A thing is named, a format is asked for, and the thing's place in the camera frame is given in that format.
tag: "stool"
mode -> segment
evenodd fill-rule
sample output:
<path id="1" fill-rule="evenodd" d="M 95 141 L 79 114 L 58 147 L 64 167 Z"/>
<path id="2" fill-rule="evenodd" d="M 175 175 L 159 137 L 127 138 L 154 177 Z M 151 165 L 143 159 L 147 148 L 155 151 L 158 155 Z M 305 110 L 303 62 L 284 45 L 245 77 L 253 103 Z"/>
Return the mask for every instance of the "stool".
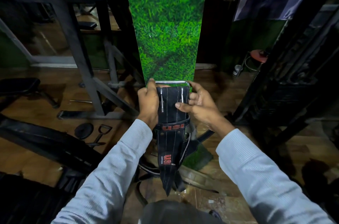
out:
<path id="1" fill-rule="evenodd" d="M 54 109 L 59 108 L 60 105 L 55 102 L 51 96 L 40 90 L 38 88 L 39 85 L 40 79 L 38 78 L 9 78 L 0 80 L 0 97 L 6 96 L 4 102 L 0 103 L 0 111 L 5 109 L 20 96 L 28 96 L 33 93 L 42 96 Z"/>
<path id="2" fill-rule="evenodd" d="M 247 65 L 247 60 L 249 58 L 252 58 L 255 61 L 260 62 L 260 66 L 257 69 L 249 67 Z M 249 51 L 249 52 L 247 52 L 247 54 L 246 54 L 246 56 L 244 58 L 244 61 L 241 64 L 241 68 L 240 69 L 242 69 L 243 66 L 245 65 L 250 70 L 260 72 L 261 65 L 264 64 L 266 62 L 266 60 L 267 60 L 267 56 L 266 56 L 266 52 L 264 50 L 252 50 L 252 51 Z"/>

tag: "left hand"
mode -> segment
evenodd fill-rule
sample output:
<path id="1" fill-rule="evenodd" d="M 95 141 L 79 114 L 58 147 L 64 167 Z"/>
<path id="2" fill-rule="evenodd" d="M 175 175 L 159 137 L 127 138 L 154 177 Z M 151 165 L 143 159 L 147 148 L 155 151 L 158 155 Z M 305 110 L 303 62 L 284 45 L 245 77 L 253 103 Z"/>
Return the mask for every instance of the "left hand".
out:
<path id="1" fill-rule="evenodd" d="M 147 83 L 147 88 L 138 91 L 140 114 L 137 119 L 142 120 L 152 130 L 158 124 L 159 97 L 153 78 Z"/>

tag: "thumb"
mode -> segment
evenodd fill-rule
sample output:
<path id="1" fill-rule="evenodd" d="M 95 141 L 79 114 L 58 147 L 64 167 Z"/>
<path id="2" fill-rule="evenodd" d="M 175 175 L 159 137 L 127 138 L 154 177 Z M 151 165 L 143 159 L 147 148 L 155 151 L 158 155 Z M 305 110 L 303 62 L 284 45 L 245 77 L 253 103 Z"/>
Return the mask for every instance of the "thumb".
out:
<path id="1" fill-rule="evenodd" d="M 177 109 L 179 109 L 180 111 L 182 111 L 182 112 L 187 112 L 187 113 L 189 113 L 189 112 L 192 112 L 192 111 L 193 111 L 194 105 L 189 105 L 189 104 L 185 104 L 185 103 L 182 103 L 182 102 L 177 102 L 177 103 L 175 104 L 175 107 L 176 107 Z"/>

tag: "wooden floor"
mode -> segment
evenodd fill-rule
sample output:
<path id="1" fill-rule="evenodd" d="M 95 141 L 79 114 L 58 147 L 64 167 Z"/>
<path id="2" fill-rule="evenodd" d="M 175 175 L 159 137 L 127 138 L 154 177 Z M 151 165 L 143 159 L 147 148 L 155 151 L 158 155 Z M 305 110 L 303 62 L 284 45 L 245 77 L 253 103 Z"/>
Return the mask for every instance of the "wooden floor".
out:
<path id="1" fill-rule="evenodd" d="M 109 78 L 106 72 L 97 72 L 96 76 L 101 80 L 108 80 Z M 67 132 L 70 135 L 74 135 L 75 127 L 86 122 L 84 120 L 58 120 L 56 118 L 59 110 L 91 110 L 92 108 L 91 104 L 88 103 L 69 101 L 70 99 L 89 100 L 85 89 L 78 87 L 81 77 L 77 69 L 31 68 L 26 71 L 0 70 L 0 78 L 12 77 L 40 78 L 41 87 L 54 98 L 61 100 L 61 107 L 58 110 L 54 110 L 43 99 L 28 100 L 27 98 L 20 98 L 3 110 L 2 114 L 20 121 Z M 252 79 L 253 75 L 250 73 L 242 73 L 241 76 L 234 78 L 224 73 L 215 73 L 212 70 L 197 70 L 195 72 L 195 81 L 199 82 L 211 93 L 222 113 L 235 111 Z M 126 91 L 121 89 L 119 94 L 132 103 Z M 101 153 L 107 152 L 114 146 L 130 125 L 129 122 L 119 120 L 90 120 L 88 122 L 93 123 L 95 129 L 93 134 L 87 138 L 87 141 L 95 139 L 100 124 L 104 123 L 113 127 L 113 130 L 108 135 L 102 137 L 101 141 L 107 142 L 107 144 L 97 147 L 97 150 Z M 206 131 L 206 126 L 201 123 L 196 124 L 198 135 Z M 252 138 L 248 128 L 238 128 Z M 190 203 L 204 211 L 214 209 L 221 214 L 223 221 L 226 223 L 256 223 L 237 186 L 219 167 L 215 149 L 220 140 L 220 137 L 213 135 L 204 142 L 205 147 L 213 154 L 214 158 L 201 172 L 222 181 L 222 192 L 216 194 L 187 186 L 187 189 L 182 193 L 171 192 L 168 199 Z M 337 169 L 339 151 L 322 131 L 321 123 L 314 123 L 303 130 L 279 150 L 283 159 L 286 160 L 284 166 L 291 172 L 291 176 L 302 184 L 301 169 L 311 159 L 322 161 L 328 166 L 325 174 L 329 180 L 339 176 L 339 170 Z M 38 156 L 2 138 L 0 138 L 0 171 L 6 173 L 22 171 L 25 178 L 50 186 L 56 184 L 61 174 L 58 163 Z M 141 185 L 141 192 L 149 202 L 166 198 L 159 179 L 144 181 Z M 122 223 L 137 223 L 141 211 L 142 206 L 131 188 L 127 196 Z"/>

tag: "weight bench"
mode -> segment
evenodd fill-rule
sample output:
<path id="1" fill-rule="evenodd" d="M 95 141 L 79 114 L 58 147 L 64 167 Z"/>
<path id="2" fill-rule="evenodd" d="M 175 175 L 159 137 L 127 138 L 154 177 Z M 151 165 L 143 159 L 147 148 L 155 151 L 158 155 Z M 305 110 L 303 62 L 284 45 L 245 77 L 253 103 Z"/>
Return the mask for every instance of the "weight bench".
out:
<path id="1" fill-rule="evenodd" d="M 0 103 L 0 111 L 9 106 L 20 96 L 39 94 L 46 99 L 54 109 L 60 105 L 51 96 L 39 89 L 40 79 L 38 78 L 9 78 L 0 80 L 0 97 L 5 96 L 5 100 Z"/>

